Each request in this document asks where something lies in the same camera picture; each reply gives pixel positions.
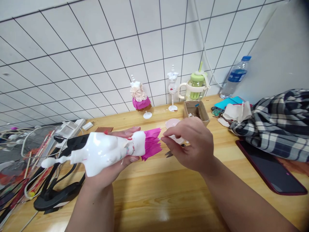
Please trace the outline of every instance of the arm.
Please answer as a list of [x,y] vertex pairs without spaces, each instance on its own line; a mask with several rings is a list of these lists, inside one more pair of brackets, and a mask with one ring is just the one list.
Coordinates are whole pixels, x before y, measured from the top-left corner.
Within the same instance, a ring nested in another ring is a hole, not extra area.
[[[117,131],[111,135],[129,138],[140,127]],[[98,175],[87,177],[80,190],[73,213],[65,232],[112,232],[114,231],[114,193],[112,182],[129,164],[139,160],[126,156],[114,165],[103,169]]]
[[198,171],[231,231],[298,231],[274,207],[213,156],[211,132],[197,117],[187,118],[163,135],[183,137],[191,146],[182,148],[169,137],[161,140],[185,167]]

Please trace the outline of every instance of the plaid cloth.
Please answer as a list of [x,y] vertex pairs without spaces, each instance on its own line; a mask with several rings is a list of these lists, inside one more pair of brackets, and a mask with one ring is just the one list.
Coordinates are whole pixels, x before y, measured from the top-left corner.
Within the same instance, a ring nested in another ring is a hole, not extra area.
[[252,118],[232,122],[230,129],[246,142],[275,156],[309,161],[309,90],[292,89],[262,98]]

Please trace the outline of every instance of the scissors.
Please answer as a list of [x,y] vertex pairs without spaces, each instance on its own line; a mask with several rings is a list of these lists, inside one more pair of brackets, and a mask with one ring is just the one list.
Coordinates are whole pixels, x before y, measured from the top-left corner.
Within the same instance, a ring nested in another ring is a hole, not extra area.
[[167,156],[166,158],[169,158],[169,157],[173,156],[173,154],[172,154],[171,151],[169,151],[169,152],[166,153],[165,155]]

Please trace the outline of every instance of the left hand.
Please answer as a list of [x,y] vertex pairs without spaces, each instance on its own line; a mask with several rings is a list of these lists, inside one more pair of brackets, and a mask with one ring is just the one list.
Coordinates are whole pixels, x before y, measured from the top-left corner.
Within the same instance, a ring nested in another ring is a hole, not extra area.
[[[109,135],[114,135],[122,138],[129,138],[133,135],[134,132],[140,131],[140,127],[132,127],[130,129],[124,130],[124,131],[114,131],[110,132]],[[119,174],[131,163],[138,161],[139,156],[130,156],[127,155],[122,160],[118,161],[117,163],[104,168],[98,175],[95,175],[93,177],[87,177],[85,179],[85,185],[87,185],[88,188],[92,188],[94,191],[101,191],[105,187],[109,186],[112,182],[116,180],[116,178],[119,176]]]

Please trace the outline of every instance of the blue bottle cap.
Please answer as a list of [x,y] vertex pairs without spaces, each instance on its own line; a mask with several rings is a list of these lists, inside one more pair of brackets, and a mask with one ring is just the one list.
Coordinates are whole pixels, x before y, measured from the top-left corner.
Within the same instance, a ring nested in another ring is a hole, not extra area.
[[242,61],[248,61],[250,59],[251,59],[251,56],[243,56],[241,60]]

